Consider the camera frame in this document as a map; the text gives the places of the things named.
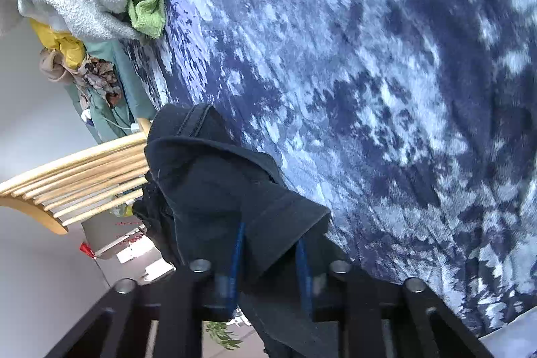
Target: black cloth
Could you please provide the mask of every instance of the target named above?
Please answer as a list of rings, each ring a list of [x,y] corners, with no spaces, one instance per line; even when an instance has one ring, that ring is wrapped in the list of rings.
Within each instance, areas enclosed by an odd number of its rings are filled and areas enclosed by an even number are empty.
[[[232,269],[244,224],[244,283],[240,307],[271,357],[337,356],[335,324],[314,324],[300,309],[295,244],[303,237],[313,269],[326,270],[340,250],[326,238],[329,210],[288,190],[275,161],[241,148],[210,105],[171,104],[155,118],[145,149],[150,172],[134,213],[167,261],[204,258],[215,274]]]

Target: bed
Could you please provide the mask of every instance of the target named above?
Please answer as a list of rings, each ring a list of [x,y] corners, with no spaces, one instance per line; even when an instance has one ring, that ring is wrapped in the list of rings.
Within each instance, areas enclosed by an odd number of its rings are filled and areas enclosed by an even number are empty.
[[[375,277],[478,336],[536,306],[537,0],[166,0],[125,48],[154,103],[206,101]]]

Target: wooden chair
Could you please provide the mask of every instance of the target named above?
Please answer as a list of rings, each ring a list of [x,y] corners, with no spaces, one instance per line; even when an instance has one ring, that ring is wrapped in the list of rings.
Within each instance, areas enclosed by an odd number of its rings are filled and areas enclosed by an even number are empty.
[[[76,152],[2,182],[0,206],[28,214],[56,234],[66,234],[68,225],[142,196],[139,188],[102,203],[147,182],[143,175],[149,167],[143,148],[151,125],[146,119],[138,119],[138,124],[139,133]],[[75,212],[78,214],[65,217]]]

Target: yellow cloth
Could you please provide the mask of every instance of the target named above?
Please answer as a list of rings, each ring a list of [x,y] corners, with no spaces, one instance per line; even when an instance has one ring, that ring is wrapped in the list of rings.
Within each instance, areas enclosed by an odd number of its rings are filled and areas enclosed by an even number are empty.
[[[86,56],[84,43],[67,31],[53,31],[49,25],[32,18],[30,19],[30,24],[45,48],[60,51],[65,57],[65,62],[69,68],[77,70]]]

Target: wall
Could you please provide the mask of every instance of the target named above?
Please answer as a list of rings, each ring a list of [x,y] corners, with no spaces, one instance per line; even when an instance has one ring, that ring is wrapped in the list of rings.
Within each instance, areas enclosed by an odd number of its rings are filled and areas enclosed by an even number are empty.
[[[23,21],[0,38],[0,181],[95,145],[61,85],[37,63],[42,45]],[[0,356],[41,358],[107,290],[78,250],[80,226],[52,234],[0,208]]]

